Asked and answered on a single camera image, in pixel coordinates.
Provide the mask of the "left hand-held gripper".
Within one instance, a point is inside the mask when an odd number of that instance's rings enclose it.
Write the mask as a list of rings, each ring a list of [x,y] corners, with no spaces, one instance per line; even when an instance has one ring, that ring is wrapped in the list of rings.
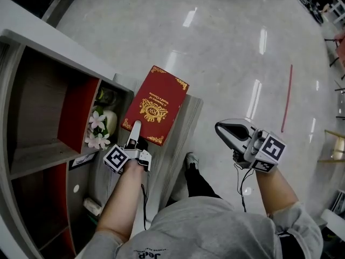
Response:
[[[139,139],[141,121],[136,120],[128,137],[125,146],[114,145],[104,156],[104,164],[115,173],[122,173],[122,169],[127,161],[135,159],[143,166],[145,172],[150,172],[152,155],[147,151],[148,143]]]

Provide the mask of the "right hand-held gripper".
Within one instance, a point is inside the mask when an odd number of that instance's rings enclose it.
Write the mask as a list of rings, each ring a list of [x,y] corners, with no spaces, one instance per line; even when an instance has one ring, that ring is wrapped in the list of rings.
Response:
[[[256,129],[245,119],[219,121],[215,131],[230,149],[237,151],[233,153],[233,159],[242,168],[270,173],[286,149],[286,144],[273,133]]]

